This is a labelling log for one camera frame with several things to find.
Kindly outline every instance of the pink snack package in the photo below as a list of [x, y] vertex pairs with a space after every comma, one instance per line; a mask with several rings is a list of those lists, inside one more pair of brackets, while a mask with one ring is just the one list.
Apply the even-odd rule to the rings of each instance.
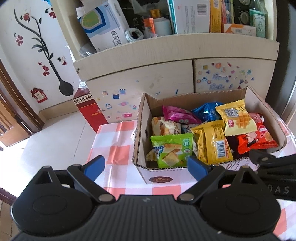
[[171, 120], [182, 124], [201, 124], [202, 121], [190, 111], [174, 106], [163, 106], [163, 115], [166, 121]]

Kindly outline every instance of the blue snack package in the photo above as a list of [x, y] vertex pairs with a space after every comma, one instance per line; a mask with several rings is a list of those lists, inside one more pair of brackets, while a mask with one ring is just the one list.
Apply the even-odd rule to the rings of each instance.
[[216, 101], [205, 103], [201, 107], [192, 110], [192, 113], [202, 121], [217, 121], [221, 120], [221, 116], [216, 111], [215, 107], [223, 105], [223, 103]]

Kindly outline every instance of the green glass bottle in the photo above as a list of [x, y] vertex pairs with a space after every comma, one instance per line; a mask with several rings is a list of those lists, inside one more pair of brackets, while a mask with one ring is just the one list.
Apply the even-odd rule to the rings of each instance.
[[265, 12], [259, 0], [251, 0], [250, 24], [257, 28], [257, 37], [265, 38]]

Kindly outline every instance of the green snack package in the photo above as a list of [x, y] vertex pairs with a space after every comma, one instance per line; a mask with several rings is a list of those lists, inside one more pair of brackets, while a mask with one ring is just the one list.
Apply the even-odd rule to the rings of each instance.
[[150, 137], [159, 168], [186, 167], [192, 155], [193, 134]]

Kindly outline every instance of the pink and white tablecloth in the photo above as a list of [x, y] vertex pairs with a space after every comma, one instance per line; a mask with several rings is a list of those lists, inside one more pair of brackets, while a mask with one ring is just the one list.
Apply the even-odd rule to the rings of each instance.
[[[296, 153], [296, 140], [286, 124], [278, 117], [287, 137], [287, 145], [276, 155], [278, 157]], [[95, 137], [88, 161], [98, 155], [105, 157], [106, 165], [96, 183], [113, 194], [164, 195], [173, 194], [175, 198], [195, 182], [176, 184], [146, 184], [132, 163], [133, 133], [136, 121], [124, 121], [100, 126]], [[296, 202], [279, 200], [281, 217], [274, 231], [281, 240], [296, 239]]]

